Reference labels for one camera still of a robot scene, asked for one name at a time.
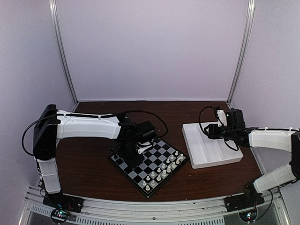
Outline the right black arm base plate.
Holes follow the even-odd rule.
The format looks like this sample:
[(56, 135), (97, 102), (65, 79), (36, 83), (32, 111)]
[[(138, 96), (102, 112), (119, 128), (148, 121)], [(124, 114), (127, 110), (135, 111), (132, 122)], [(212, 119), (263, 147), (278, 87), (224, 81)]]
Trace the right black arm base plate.
[(265, 201), (263, 195), (255, 190), (254, 185), (248, 184), (245, 186), (243, 194), (228, 196), (224, 202), (227, 211), (232, 212), (255, 207)]

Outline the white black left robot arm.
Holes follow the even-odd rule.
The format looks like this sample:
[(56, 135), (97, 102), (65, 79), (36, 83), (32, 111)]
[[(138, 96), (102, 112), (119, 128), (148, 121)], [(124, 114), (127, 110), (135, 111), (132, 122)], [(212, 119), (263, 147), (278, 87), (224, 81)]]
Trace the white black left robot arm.
[(141, 156), (140, 151), (150, 144), (153, 132), (150, 121), (134, 122), (127, 112), (70, 112), (50, 104), (37, 120), (24, 129), (21, 146), (26, 154), (35, 158), (50, 202), (57, 208), (63, 208), (68, 201), (62, 194), (57, 163), (61, 142), (80, 139), (113, 141), (125, 159), (134, 161)]

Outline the white plastic divided tray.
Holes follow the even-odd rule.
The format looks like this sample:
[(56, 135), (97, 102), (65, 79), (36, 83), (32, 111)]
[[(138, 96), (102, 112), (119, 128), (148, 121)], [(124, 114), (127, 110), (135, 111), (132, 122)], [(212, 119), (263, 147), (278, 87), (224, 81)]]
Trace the white plastic divided tray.
[(182, 132), (193, 169), (237, 163), (243, 158), (241, 150), (232, 150), (236, 148), (233, 141), (209, 139), (198, 123), (183, 124)]

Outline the black white chessboard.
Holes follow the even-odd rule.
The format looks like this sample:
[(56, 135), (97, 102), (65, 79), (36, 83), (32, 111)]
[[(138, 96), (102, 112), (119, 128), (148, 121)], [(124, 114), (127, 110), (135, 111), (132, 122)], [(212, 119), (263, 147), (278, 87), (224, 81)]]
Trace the black white chessboard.
[(135, 168), (117, 154), (108, 159), (148, 199), (189, 161), (186, 154), (161, 138), (155, 139), (153, 148), (141, 155), (143, 161)]

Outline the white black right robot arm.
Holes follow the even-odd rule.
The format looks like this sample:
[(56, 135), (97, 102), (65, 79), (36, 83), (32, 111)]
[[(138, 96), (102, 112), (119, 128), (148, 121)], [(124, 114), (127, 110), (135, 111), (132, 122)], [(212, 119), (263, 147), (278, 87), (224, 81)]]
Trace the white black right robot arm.
[(246, 184), (240, 197), (240, 203), (250, 207), (258, 200), (258, 194), (273, 188), (295, 183), (300, 179), (300, 130), (298, 128), (269, 128), (248, 127), (240, 109), (222, 110), (210, 106), (216, 123), (200, 129), (212, 140), (223, 140), (226, 147), (233, 151), (239, 148), (263, 150), (267, 153), (274, 151), (276, 156), (289, 155), (282, 165)]

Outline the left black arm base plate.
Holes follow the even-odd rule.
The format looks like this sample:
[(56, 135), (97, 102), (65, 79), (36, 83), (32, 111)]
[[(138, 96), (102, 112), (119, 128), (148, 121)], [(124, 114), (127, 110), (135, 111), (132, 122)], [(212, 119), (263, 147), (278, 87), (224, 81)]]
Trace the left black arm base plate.
[(45, 197), (43, 199), (44, 205), (51, 206), (57, 210), (62, 210), (65, 212), (80, 213), (83, 203), (83, 198), (65, 195), (62, 190), (50, 193), (45, 188)]

